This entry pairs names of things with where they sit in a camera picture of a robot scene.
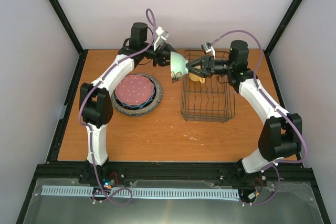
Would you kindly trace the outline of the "mint green ceramic bowl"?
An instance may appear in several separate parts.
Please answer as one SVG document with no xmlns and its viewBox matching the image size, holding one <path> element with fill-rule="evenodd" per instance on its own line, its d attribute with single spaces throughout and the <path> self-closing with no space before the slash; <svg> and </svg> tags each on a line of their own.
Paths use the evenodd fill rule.
<svg viewBox="0 0 336 224">
<path fill-rule="evenodd" d="M 171 80 L 173 83 L 178 82 L 183 76 L 188 74 L 186 64 L 188 60 L 177 52 L 171 52 L 170 54 L 170 72 Z"/>
</svg>

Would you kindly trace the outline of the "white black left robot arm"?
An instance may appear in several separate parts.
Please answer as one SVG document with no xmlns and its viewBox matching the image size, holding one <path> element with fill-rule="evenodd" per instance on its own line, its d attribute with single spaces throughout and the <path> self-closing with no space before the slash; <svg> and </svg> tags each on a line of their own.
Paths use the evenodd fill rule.
<svg viewBox="0 0 336 224">
<path fill-rule="evenodd" d="M 109 170 L 103 164 L 108 160 L 106 134 L 113 115 L 112 93 L 144 57 L 152 59 L 155 66 L 164 67 L 169 65 L 170 53 L 175 50 L 166 43 L 169 34 L 162 27 L 153 29 L 152 38 L 147 42 L 148 28 L 145 23 L 134 23 L 130 38 L 125 40 L 109 68 L 98 79 L 80 87 L 78 120 L 87 130 L 87 161 L 96 165 L 90 176 L 100 184 L 109 177 Z"/>
</svg>

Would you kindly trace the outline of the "yellow ceramic mug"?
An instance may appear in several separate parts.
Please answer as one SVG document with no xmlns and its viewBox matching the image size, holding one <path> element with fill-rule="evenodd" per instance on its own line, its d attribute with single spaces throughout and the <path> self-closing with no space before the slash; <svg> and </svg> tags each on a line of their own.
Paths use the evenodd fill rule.
<svg viewBox="0 0 336 224">
<path fill-rule="evenodd" d="M 199 83 L 201 83 L 201 84 L 204 84 L 205 83 L 205 78 L 202 78 L 202 77 L 200 77 L 200 76 L 197 76 L 197 75 L 195 75 L 195 74 L 193 74 L 193 73 L 189 73 L 188 74 L 188 77 L 189 77 L 189 79 L 191 80 L 191 81 L 194 81 L 194 82 L 199 82 Z"/>
</svg>

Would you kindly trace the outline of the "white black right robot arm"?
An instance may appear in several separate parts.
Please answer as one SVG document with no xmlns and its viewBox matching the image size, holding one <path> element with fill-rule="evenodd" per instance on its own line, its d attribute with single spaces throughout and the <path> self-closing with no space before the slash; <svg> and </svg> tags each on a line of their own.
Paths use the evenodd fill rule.
<svg viewBox="0 0 336 224">
<path fill-rule="evenodd" d="M 252 176 L 276 166 L 287 157 L 298 155 L 303 147 L 302 119 L 281 107 L 248 67 L 249 48 L 242 40 L 230 44 L 227 59 L 217 59 L 210 43 L 202 46 L 204 56 L 188 61 L 169 44 L 164 44 L 160 59 L 170 65 L 172 82 L 187 74 L 202 79 L 226 76 L 229 85 L 255 110 L 263 123 L 257 149 L 237 162 L 236 177 L 246 183 Z"/>
</svg>

